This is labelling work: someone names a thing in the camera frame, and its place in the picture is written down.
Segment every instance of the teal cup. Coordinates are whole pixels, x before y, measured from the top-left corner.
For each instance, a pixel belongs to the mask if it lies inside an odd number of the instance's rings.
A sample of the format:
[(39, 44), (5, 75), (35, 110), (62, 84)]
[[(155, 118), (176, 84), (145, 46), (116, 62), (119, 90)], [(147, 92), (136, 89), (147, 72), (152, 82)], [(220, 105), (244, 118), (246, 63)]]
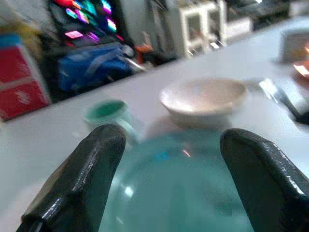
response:
[(124, 101), (110, 100), (97, 103), (86, 111), (84, 120), (90, 131), (106, 124), (120, 126), (126, 135), (127, 142), (131, 145), (137, 143), (136, 132), (132, 127), (132, 116)]

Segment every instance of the neon lights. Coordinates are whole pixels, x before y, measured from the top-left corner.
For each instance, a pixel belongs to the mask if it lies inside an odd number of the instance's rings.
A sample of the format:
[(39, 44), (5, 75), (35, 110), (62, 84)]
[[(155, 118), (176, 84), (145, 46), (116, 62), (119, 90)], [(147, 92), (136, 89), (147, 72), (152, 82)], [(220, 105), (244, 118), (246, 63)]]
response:
[(66, 9), (66, 12), (67, 12), (67, 14), (68, 14), (69, 16), (71, 16), (71, 17), (73, 17), (73, 18), (77, 18), (77, 14), (76, 14), (73, 10), (67, 8), (67, 9)]
[(86, 9), (93, 15), (97, 15), (97, 12), (96, 12), (96, 9), (94, 7), (94, 5), (89, 1), (89, 0), (86, 0), (84, 2), (86, 4)]
[(76, 10), (76, 13), (78, 15), (78, 19), (79, 20), (81, 20), (84, 23), (88, 23), (89, 24), (89, 20), (88, 20), (87, 16), (83, 12), (81, 12), (80, 10)]
[(107, 19), (107, 22), (108, 22), (108, 27), (113, 30), (113, 31), (117, 31), (117, 27), (116, 27), (116, 24), (111, 21), (109, 18)]
[(112, 13), (111, 9), (109, 9), (109, 8), (106, 8), (106, 7), (103, 6), (103, 9), (104, 9), (104, 11), (107, 12), (108, 14), (111, 14), (111, 13)]
[(120, 40), (120, 41), (124, 41), (124, 38), (122, 38), (120, 35), (116, 35), (116, 37)]
[(101, 2), (103, 3), (103, 9), (104, 9), (107, 13), (111, 14), (111, 13), (112, 13), (112, 7), (111, 7), (111, 5), (110, 5), (107, 1), (105, 1), (105, 0), (102, 0)]
[(91, 15), (87, 14), (87, 17), (88, 17), (89, 23), (91, 23), (93, 26), (96, 27), (98, 25)]
[(87, 35), (88, 35), (89, 38), (91, 38), (95, 42), (99, 42), (100, 41), (100, 38), (96, 34), (94, 34), (92, 32), (88, 33)]
[(76, 31), (76, 30), (67, 32), (65, 33), (65, 35), (70, 37), (71, 39), (83, 37), (83, 34), (81, 34), (79, 31)]
[(78, 9), (82, 9), (83, 5), (81, 5), (78, 1), (73, 1), (73, 6), (75, 6)]

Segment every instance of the blue duffel bag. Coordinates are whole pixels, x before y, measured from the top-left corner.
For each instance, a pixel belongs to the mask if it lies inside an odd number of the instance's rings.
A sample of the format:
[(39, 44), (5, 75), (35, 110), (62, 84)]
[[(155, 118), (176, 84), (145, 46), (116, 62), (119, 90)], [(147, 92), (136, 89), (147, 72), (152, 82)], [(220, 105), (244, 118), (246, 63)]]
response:
[(59, 60), (59, 87), (77, 91), (132, 75), (119, 43), (74, 50)]

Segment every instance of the white container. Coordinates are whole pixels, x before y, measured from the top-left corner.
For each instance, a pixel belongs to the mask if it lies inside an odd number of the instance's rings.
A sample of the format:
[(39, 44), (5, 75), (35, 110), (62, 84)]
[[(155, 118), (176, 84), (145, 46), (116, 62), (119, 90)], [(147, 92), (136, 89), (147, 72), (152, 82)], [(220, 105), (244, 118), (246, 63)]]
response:
[(182, 126), (208, 127), (225, 124), (247, 97), (245, 84), (229, 79), (197, 79), (172, 84), (160, 100), (172, 120)]

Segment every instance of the white tabletop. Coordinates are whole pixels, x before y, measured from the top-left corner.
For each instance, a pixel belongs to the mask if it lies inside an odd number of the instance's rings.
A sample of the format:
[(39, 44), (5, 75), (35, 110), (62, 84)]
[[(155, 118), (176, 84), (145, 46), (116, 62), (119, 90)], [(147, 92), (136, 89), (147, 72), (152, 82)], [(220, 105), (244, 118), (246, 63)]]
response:
[(274, 141), (296, 166), (309, 176), (309, 130), (299, 129), (282, 106), (251, 88), (264, 78), (273, 79), (294, 104), (303, 101), (303, 89), (291, 78), (293, 66), (278, 61), (281, 33), (309, 28), (309, 18), (289, 22), (192, 60), (158, 67), (114, 84), (6, 122), (0, 129), (0, 231), (15, 231), (20, 216), (54, 169), (86, 135), (84, 110), (107, 98), (125, 100), (140, 121), (140, 140), (180, 130), (161, 105), (160, 90), (188, 78), (233, 78), (249, 83), (249, 98), (228, 127), (255, 132)]

